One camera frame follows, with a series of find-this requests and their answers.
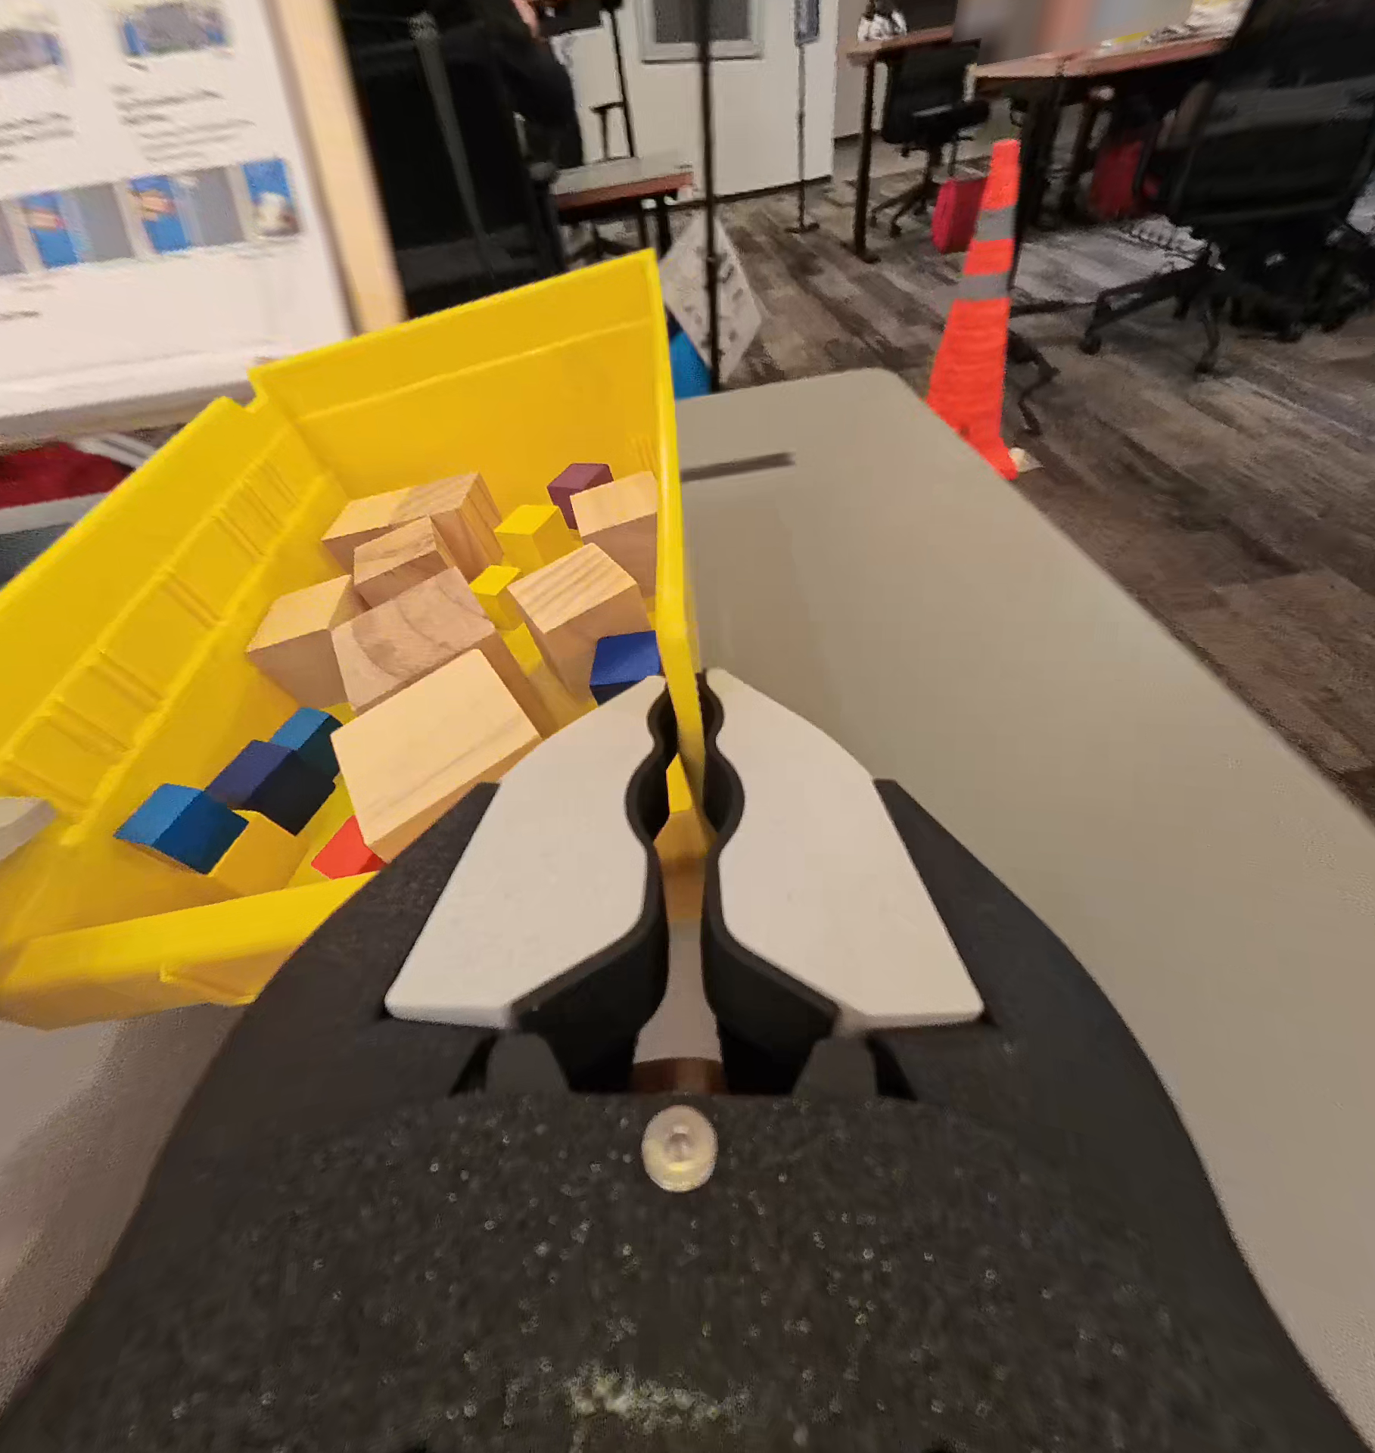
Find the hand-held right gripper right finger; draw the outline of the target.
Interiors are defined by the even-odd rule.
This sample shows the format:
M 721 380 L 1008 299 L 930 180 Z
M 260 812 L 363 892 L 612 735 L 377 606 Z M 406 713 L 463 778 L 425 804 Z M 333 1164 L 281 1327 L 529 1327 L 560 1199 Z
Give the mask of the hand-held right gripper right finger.
M 978 1023 L 986 1001 L 873 774 L 724 668 L 701 678 L 704 991 L 729 1087 L 783 1094 L 835 1039 Z

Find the pile of mixed wooden cubes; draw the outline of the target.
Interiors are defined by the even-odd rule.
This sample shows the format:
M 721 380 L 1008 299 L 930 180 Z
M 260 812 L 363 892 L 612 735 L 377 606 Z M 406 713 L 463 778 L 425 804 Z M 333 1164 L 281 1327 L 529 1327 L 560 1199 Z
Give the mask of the pile of mixed wooden cubes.
M 206 785 L 156 785 L 116 839 L 222 896 L 268 887 L 335 801 L 327 877 L 393 860 L 569 721 L 659 682 L 661 483 L 571 462 L 506 511 L 479 472 L 354 499 L 328 578 L 278 595 L 246 660 L 295 701 Z

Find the wooden board with instruction poster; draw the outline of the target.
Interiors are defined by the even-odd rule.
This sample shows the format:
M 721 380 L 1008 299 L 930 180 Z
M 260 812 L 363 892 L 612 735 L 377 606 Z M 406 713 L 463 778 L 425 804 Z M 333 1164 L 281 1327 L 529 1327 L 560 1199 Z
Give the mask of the wooden board with instruction poster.
M 406 320 L 341 3 L 0 3 L 0 446 Z

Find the grey framed wall panel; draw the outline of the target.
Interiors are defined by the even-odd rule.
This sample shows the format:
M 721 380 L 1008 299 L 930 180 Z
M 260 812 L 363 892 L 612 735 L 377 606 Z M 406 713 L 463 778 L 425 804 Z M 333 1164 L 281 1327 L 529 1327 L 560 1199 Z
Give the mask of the grey framed wall panel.
M 762 1 L 637 1 L 642 63 L 688 63 L 707 42 L 715 61 L 764 55 Z

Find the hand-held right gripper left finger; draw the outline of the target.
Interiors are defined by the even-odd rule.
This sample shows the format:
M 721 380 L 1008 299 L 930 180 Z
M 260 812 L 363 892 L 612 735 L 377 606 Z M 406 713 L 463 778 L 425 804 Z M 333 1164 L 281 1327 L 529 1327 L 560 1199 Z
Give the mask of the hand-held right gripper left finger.
M 575 1088 L 628 1080 L 667 988 L 656 841 L 677 755 L 667 682 L 647 676 L 517 763 L 387 990 L 389 1015 L 531 1033 Z

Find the red bag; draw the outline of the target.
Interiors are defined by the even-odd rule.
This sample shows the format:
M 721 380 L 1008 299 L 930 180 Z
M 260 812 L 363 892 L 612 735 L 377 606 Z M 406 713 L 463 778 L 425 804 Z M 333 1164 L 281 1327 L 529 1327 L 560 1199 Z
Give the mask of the red bag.
M 0 510 L 107 494 L 133 467 L 75 445 L 0 451 Z
M 987 177 L 965 175 L 945 180 L 933 198 L 932 242 L 943 256 L 968 251 L 979 218 Z
M 1146 212 L 1143 182 L 1138 177 L 1149 150 L 1154 149 L 1155 129 L 1147 128 L 1109 133 L 1101 141 L 1086 198 L 1087 212 L 1093 220 L 1131 220 Z

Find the orange traffic cone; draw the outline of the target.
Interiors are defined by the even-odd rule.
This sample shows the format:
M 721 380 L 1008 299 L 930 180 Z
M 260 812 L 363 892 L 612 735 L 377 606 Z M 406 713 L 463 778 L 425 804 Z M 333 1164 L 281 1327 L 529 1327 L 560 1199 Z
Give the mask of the orange traffic cone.
M 1019 476 L 1005 443 L 1009 277 L 1016 259 L 1021 142 L 995 142 L 962 275 L 933 354 L 926 402 L 1002 478 Z

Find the small wooden table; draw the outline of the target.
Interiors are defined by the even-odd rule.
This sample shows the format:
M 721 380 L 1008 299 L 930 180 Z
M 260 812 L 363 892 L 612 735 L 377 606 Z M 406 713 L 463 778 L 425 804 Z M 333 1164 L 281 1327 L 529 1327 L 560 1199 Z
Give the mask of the small wooden table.
M 672 202 L 696 180 L 696 164 L 670 152 L 623 156 L 563 171 L 552 183 L 556 218 L 564 228 L 583 228 L 585 239 L 568 248 L 569 263 L 653 248 L 658 256 L 674 245 Z M 602 236 L 604 223 L 631 220 L 639 242 Z

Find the yellow plastic box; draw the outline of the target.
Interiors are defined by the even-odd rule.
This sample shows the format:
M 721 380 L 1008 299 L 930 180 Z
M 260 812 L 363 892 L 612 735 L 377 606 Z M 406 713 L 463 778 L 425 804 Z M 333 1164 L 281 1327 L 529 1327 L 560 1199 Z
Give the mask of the yellow plastic box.
M 301 701 L 248 649 L 276 600 L 344 568 L 350 503 L 479 473 L 499 515 L 569 462 L 651 472 L 650 618 L 701 793 L 677 405 L 659 267 L 639 251 L 260 367 L 0 591 L 0 797 L 54 817 L 0 862 L 0 1022 L 64 1028 L 246 1004 L 362 884 L 312 860 L 339 784 L 290 838 L 249 825 L 210 871 L 118 836 L 160 787 L 203 790 Z

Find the white printed sheet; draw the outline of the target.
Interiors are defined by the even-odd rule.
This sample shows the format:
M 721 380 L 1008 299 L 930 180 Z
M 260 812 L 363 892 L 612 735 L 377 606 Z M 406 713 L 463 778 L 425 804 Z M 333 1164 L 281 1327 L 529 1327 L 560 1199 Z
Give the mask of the white printed sheet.
M 661 291 L 667 310 L 712 362 L 713 320 L 709 285 L 707 212 L 691 213 L 683 232 L 661 261 Z M 762 313 L 734 244 L 721 220 L 713 223 L 716 256 L 718 375 L 726 383 L 762 328 Z

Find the black office chair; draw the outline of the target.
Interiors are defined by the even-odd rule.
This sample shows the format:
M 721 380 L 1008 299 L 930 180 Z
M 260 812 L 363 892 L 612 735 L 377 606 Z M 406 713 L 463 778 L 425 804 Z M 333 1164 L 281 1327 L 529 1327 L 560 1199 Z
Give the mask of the black office chair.
M 962 44 L 902 49 L 886 57 L 888 85 L 883 109 L 881 136 L 900 147 L 903 155 L 922 152 L 926 168 L 911 190 L 878 202 L 868 213 L 878 223 L 881 213 L 894 207 L 888 234 L 900 234 L 900 221 L 908 215 L 924 217 L 929 212 L 941 180 L 935 169 L 948 164 L 951 179 L 957 164 L 962 141 L 981 128 L 989 117 L 987 99 L 978 99 L 968 69 L 979 61 L 981 39 Z
M 517 3 L 338 3 L 408 316 L 569 267 L 569 74 Z
M 1177 269 L 1114 286 L 1079 348 L 1169 301 L 1195 312 L 1217 369 L 1223 324 L 1298 340 L 1342 326 L 1375 296 L 1348 215 L 1375 168 L 1375 1 L 1250 3 L 1206 77 L 1138 160 L 1143 212 L 1201 244 Z

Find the black tripod stand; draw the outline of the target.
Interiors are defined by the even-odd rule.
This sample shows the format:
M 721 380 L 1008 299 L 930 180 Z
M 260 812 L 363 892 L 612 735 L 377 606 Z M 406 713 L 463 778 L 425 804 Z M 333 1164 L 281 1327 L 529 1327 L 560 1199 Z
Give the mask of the black tripod stand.
M 716 240 L 716 142 L 713 95 L 713 3 L 694 1 L 701 110 L 701 206 L 704 215 L 704 294 L 709 309 L 709 366 L 713 393 L 723 388 L 721 256 Z

